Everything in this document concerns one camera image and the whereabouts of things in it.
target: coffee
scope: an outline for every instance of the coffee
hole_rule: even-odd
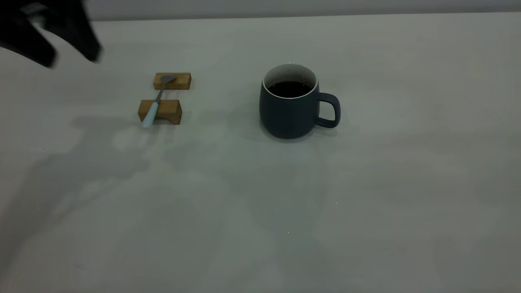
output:
[[[282,81],[269,87],[268,91],[281,97],[298,97],[311,92],[311,88],[298,81]]]

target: table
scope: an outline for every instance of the table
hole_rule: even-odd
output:
[[[520,13],[93,26],[100,64],[0,51],[1,292],[521,290]],[[262,129],[285,62],[337,128]],[[181,125],[143,130],[169,71]]]

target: dark gray mug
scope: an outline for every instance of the dark gray mug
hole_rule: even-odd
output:
[[[270,92],[273,85],[285,81],[302,83],[311,90],[297,97],[277,96]],[[288,63],[272,68],[262,79],[260,96],[260,120],[278,138],[298,138],[310,132],[315,125],[333,128],[340,121],[340,103],[337,97],[320,93],[317,77],[302,65]],[[318,117],[320,101],[333,105],[334,120]]]

